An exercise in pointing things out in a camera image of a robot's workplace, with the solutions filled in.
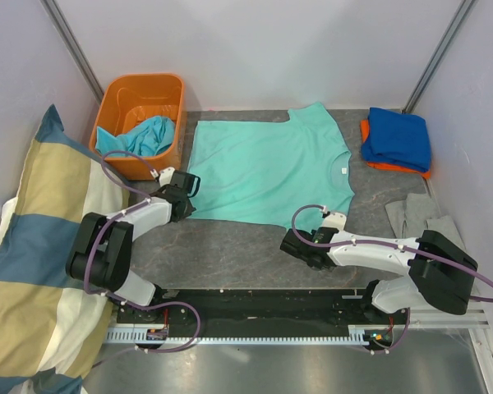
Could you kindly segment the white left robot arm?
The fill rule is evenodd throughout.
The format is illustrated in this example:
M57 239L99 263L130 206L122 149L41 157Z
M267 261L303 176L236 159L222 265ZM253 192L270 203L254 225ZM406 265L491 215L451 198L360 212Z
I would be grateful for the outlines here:
M134 241L145 233L189 218L200 189L200 177L168 167L154 173L159 189L128 208L103 215L86 214L66 264L69 277L80 280L89 294L109 296L135 308L147 323L164 313L164 291L131 270Z

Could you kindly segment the mint green t shirt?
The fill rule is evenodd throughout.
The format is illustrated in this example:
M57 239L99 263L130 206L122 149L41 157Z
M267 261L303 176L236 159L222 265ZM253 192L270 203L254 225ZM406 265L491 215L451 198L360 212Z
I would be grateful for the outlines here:
M283 122L199 121L188 171L200 177L192 218L310 230L319 204L347 214L351 152L321 103Z

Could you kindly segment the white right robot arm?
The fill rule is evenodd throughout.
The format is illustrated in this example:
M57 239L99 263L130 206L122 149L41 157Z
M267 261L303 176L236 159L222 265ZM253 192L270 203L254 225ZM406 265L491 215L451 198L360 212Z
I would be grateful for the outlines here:
M477 263L437 231L425 230L419 238L388 240L321 227L310 233L288 230L280 249L311 268L358 266L395 273L392 280L374 280L360 302L361 316L369 323L402 309L430 306L452 315L464 315L474 277L458 268L420 253L443 256L477 270Z

